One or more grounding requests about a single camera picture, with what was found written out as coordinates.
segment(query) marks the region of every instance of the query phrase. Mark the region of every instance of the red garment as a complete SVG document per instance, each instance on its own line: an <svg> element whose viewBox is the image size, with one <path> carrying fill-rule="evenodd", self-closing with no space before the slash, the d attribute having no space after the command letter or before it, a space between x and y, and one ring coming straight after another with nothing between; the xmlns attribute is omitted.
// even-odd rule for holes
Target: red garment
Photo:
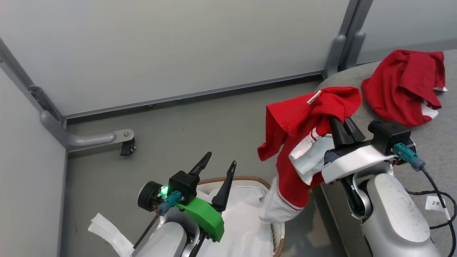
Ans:
<svg viewBox="0 0 457 257"><path fill-rule="evenodd" d="M424 109L437 114L433 110L441 108L434 89L445 91L443 61L443 52L395 50L362 82L363 96L386 121L410 128L423 125L436 116Z"/></svg>
<svg viewBox="0 0 457 257"><path fill-rule="evenodd" d="M314 175L311 186L305 184L288 155L306 136L315 142L330 134L328 115L334 115L343 122L344 118L355 113L361 104L360 92L355 87L324 88L320 95L308 104L315 95L314 92L267 105L266 141L258 148L260 160L264 161L276 154L284 144L276 162L278 193L280 199L295 210L307 205L309 190L324 180L319 172Z"/></svg>

